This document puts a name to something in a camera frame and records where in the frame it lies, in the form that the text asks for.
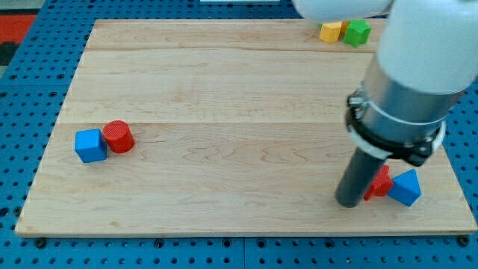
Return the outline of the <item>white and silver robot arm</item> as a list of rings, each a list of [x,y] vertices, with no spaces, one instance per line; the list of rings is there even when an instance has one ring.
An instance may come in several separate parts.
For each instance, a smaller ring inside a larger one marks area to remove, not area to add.
[[[477,77],[475,1],[296,1],[312,22],[386,15],[376,52],[347,99],[353,163],[422,165],[441,145],[448,111]]]

